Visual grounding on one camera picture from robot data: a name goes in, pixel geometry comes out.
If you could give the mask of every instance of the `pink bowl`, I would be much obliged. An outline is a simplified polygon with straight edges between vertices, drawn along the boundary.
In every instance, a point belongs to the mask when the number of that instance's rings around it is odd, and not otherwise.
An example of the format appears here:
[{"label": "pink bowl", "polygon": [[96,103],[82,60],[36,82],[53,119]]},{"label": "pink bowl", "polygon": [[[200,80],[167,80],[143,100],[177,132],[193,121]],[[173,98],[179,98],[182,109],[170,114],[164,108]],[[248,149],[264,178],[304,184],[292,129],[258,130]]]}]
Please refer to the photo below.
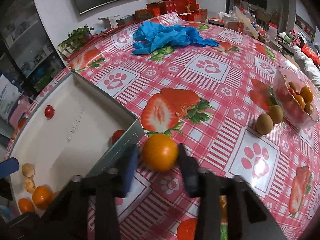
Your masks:
[{"label": "pink bowl", "polygon": [[[286,76],[287,82],[293,81],[297,87],[297,91],[304,86],[308,86],[313,92],[312,105],[314,106],[314,112],[312,115],[303,111],[299,103],[294,99],[293,95],[288,91],[284,77]],[[314,84],[303,74],[300,70],[279,67],[277,68],[275,78],[273,79],[273,94],[283,109],[284,116],[289,122],[297,128],[308,128],[316,124],[319,121],[320,110],[320,95]]]}]

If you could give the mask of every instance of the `crumpled blue plastic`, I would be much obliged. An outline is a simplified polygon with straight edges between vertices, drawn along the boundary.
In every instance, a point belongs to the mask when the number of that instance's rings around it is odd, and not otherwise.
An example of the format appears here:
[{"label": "crumpled blue plastic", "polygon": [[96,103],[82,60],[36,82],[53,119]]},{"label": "crumpled blue plastic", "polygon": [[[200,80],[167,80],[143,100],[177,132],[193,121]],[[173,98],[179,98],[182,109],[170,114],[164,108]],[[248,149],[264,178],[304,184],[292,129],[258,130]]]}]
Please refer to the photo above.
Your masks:
[{"label": "crumpled blue plastic", "polygon": [[188,46],[190,44],[204,47],[206,45],[218,47],[213,39],[203,39],[194,27],[182,25],[164,26],[150,21],[144,22],[133,34],[137,42],[133,54],[150,54],[156,49],[169,46]]}]

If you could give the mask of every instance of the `tray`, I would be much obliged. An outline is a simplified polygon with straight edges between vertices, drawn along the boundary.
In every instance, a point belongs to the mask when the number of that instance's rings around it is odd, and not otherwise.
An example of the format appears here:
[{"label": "tray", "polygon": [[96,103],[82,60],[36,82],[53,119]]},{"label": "tray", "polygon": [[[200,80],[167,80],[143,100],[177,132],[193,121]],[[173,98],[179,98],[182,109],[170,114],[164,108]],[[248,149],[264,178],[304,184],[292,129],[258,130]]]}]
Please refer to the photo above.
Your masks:
[{"label": "tray", "polygon": [[[50,120],[44,116],[47,105],[55,108]],[[119,129],[126,132],[112,146],[110,138]],[[70,73],[38,105],[13,145],[10,156],[18,159],[20,169],[11,175],[12,195],[17,203],[32,198],[22,185],[24,163],[34,165],[36,187],[48,185],[55,192],[73,175],[91,177],[110,168],[126,146],[143,135],[134,114],[79,74]]]}]

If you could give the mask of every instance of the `pink checkered tablecloth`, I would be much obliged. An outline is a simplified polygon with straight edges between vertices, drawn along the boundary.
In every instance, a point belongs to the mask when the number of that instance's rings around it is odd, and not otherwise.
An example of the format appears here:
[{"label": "pink checkered tablecloth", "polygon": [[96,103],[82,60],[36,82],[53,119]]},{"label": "pink checkered tablecloth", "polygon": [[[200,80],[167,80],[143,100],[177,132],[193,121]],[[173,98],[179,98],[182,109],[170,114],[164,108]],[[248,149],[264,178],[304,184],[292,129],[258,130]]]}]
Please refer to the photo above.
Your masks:
[{"label": "pink checkered tablecloth", "polygon": [[[164,87],[192,90],[208,100],[209,120],[194,123],[180,119],[172,131],[176,143],[184,143],[200,166],[219,176],[242,175],[278,222],[287,239],[297,239],[320,204],[320,124],[297,130],[284,121],[266,136],[258,136],[254,120],[265,111],[250,99],[252,79],[272,84],[277,66],[291,67],[278,52],[262,43],[217,26],[181,20],[176,13],[154,18],[163,25],[188,25],[203,38],[213,38],[218,48],[174,48],[167,52],[135,56],[131,52],[132,25],[91,47],[70,63],[73,70],[106,91],[139,118],[148,100]],[[45,94],[70,70],[64,69],[40,93],[30,113]],[[12,150],[13,142],[8,146]],[[264,170],[256,173],[257,160]],[[304,185],[294,183],[307,179]],[[291,191],[304,192],[300,203],[290,200]],[[199,199],[183,190],[180,171],[153,173],[140,161],[127,198],[116,199],[122,239],[176,239],[177,227],[197,217]],[[90,201],[89,234],[94,233],[94,199]]]}]

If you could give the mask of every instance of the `cluttered table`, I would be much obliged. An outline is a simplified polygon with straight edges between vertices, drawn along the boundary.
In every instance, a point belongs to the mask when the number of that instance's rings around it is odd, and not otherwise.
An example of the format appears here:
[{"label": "cluttered table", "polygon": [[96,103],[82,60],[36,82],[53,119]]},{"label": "cluttered table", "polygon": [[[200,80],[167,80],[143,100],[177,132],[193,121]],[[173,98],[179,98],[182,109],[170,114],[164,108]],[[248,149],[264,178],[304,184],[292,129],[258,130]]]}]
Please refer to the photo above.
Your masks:
[{"label": "cluttered table", "polygon": [[[223,27],[183,21],[176,13],[151,21],[195,27],[219,46],[166,46],[150,55],[133,55],[138,25],[131,25],[71,61],[71,70],[139,117],[146,132],[141,144],[163,132],[216,175],[243,176],[287,239],[297,239],[320,204],[320,125],[298,130],[283,121],[264,136],[255,129],[257,117],[267,110],[256,99],[257,84],[272,85],[276,68],[291,68],[292,63],[259,41]],[[29,114],[69,71],[48,84]],[[147,112],[159,106],[165,120],[149,120]],[[153,173],[140,161],[131,189],[127,198],[116,199],[122,239],[176,239],[179,224],[197,217],[199,201],[186,196],[177,167]],[[90,237],[94,210],[91,199]]]}]

